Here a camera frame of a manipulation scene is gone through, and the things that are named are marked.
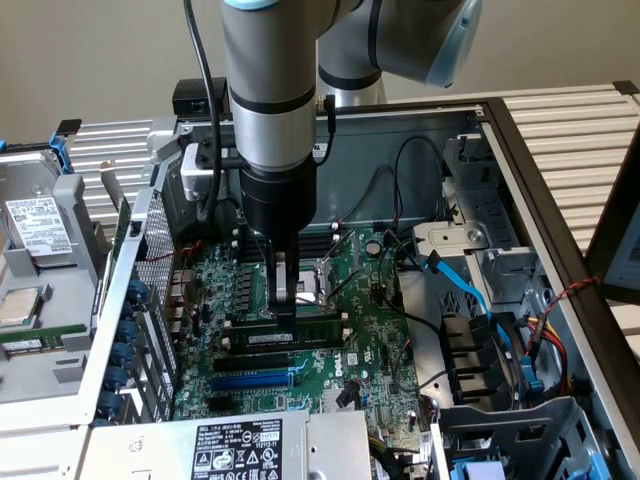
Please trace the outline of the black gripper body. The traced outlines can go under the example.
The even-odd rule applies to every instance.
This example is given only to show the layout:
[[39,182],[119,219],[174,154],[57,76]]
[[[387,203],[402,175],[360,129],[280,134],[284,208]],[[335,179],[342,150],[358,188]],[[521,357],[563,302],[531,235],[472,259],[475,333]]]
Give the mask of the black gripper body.
[[284,172],[240,171],[245,218],[275,251],[296,249],[299,232],[316,212],[315,167]]

